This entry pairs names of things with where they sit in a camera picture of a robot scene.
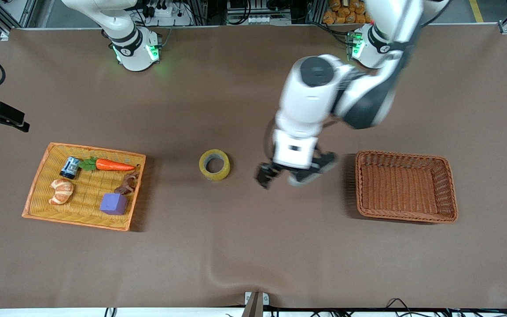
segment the toy carrot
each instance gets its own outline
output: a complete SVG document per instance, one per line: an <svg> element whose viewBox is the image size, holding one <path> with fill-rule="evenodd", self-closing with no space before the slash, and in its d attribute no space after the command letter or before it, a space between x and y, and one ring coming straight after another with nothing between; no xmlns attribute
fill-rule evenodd
<svg viewBox="0 0 507 317"><path fill-rule="evenodd" d="M104 158L91 157L86 158L82 162L79 163L79 168L84 170L120 170L120 171L129 171L133 170L134 166L128 164L122 164L119 162L105 160Z"/></svg>

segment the yellow floor line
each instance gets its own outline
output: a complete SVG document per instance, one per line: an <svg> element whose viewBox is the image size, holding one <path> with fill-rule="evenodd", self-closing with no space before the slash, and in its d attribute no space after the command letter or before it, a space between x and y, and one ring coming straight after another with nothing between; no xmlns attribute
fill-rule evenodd
<svg viewBox="0 0 507 317"><path fill-rule="evenodd" d="M473 9L474 19L477 20L477 22L484 22L477 0L469 0L469 3L470 7Z"/></svg>

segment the tabletop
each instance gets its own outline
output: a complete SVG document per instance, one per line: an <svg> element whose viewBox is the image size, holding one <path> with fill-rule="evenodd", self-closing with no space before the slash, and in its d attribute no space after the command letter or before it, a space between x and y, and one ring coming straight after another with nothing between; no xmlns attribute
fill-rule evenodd
<svg viewBox="0 0 507 317"><path fill-rule="evenodd" d="M265 127L292 64L318 54L346 60L312 26L175 29L161 63L132 73L98 30L12 30L0 101L31 129L0 126L0 307L227 306L252 290L287 307L507 307L507 35L428 26L386 120L324 130L340 164L267 191ZM132 231L21 217L50 142L147 155ZM213 148L231 157L219 183L198 168ZM446 157L459 219L362 217L360 150Z"/></svg>

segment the yellow basket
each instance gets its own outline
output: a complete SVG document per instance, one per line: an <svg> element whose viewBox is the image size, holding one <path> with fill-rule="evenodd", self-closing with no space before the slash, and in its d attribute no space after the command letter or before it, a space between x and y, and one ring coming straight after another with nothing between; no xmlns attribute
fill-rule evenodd
<svg viewBox="0 0 507 317"><path fill-rule="evenodd" d="M128 201L125 214L108 215L100 211L99 207L103 195L112 193L115 188L121 185L123 176L133 171L86 171L80 169L75 179L68 179L74 185L74 192L69 200L63 205L50 205L48 203L48 200L54 196L54 189L50 187L50 183L55 179L63 178L60 176L60 171L69 156L78 159L97 157L133 166L138 165L136 171L140 174L134 192L125 195ZM136 198L140 191L145 163L146 156L143 154L73 144L50 143L34 176L22 216L71 225L128 231L136 205Z"/></svg>

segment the basket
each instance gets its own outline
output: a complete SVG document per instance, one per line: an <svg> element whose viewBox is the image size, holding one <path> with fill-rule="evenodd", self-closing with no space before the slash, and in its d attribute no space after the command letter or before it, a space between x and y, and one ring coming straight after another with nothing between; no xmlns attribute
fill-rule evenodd
<svg viewBox="0 0 507 317"><path fill-rule="evenodd" d="M50 205L48 200L54 196L50 183L54 179L63 178L60 170L69 156L78 159L98 157L117 161L136 167L139 177L133 193L125 195L127 207L123 215L108 215L99 210L101 199L105 193L112 193L121 185L123 176L133 171L85 171L79 170L76 178L68 179L74 185L74 192L63 205ZM38 166L33 184L26 199L24 218L40 219L71 225L86 225L103 229L128 231L136 205L146 156L138 153L109 150L73 144L50 143L42 161Z"/></svg>
<svg viewBox="0 0 507 317"><path fill-rule="evenodd" d="M356 200L359 213L366 217L434 223L457 220L451 168L439 156L358 152Z"/></svg>

